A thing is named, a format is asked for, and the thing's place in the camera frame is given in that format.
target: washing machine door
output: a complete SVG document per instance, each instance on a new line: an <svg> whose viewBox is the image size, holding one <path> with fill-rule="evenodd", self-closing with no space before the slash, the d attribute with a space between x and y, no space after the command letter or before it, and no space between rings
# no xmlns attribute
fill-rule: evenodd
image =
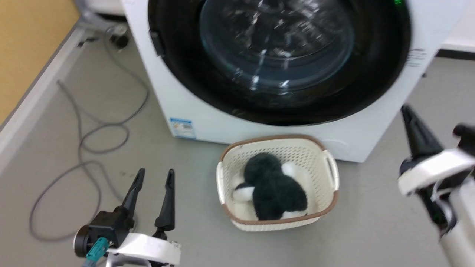
<svg viewBox="0 0 475 267"><path fill-rule="evenodd" d="M325 123L376 101L408 55L408 13L401 0L149 1L157 52L183 85L271 125Z"/></svg>

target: stuffed animal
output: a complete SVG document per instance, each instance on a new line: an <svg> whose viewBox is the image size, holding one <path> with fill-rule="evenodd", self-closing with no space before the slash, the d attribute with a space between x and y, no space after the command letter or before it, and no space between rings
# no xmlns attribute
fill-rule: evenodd
<svg viewBox="0 0 475 267"><path fill-rule="evenodd" d="M278 158L259 153L244 167L244 183L234 192L235 201L252 201L259 220L287 219L306 215L307 196L291 176L296 166L282 165Z"/></svg>

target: washing machine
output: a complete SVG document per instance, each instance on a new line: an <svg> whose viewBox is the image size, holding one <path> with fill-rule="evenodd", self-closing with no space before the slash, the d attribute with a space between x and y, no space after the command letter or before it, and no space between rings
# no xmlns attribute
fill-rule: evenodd
<svg viewBox="0 0 475 267"><path fill-rule="evenodd" d="M123 0L175 137L307 134L366 160L466 0Z"/></svg>

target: gray floor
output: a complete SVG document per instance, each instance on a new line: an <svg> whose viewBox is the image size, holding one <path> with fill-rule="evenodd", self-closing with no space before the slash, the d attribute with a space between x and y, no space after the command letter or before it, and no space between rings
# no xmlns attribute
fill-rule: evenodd
<svg viewBox="0 0 475 267"><path fill-rule="evenodd" d="M146 77L133 44L117 55ZM409 102L447 146L459 121L475 123L475 62L436 59ZM100 42L89 44L65 83L91 113L110 120L130 114L143 97L137 85L114 67ZM84 119L86 129L95 126ZM446 267L437 233L416 198L399 195L399 163L408 155L403 125L397 116L364 164L339 162L341 198L316 223L285 231L246 233L235 228L218 202L215 165L225 148L214 143L174 139L157 101L127 126L129 142L107 155L90 155L104 163L114 186L126 192L140 167L147 169L139 197L139 232L153 233L164 195L167 170L177 174L176 229L170 240L183 245L182 266L318 266L318 267ZM0 258L2 266L80 266L72 240L41 243L28 231L33 201L56 176L77 164L77 125L64 94L58 92L0 177ZM103 130L90 146L109 147L124 133ZM102 209L117 204L97 168L91 167L103 190ZM87 223L97 192L81 171L59 182L40 203L35 229L54 237Z"/></svg>

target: yellow panel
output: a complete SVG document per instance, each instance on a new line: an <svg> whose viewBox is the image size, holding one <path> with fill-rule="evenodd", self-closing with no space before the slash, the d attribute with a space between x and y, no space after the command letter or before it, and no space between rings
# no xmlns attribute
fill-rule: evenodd
<svg viewBox="0 0 475 267"><path fill-rule="evenodd" d="M78 17L73 0L0 0L0 124Z"/></svg>

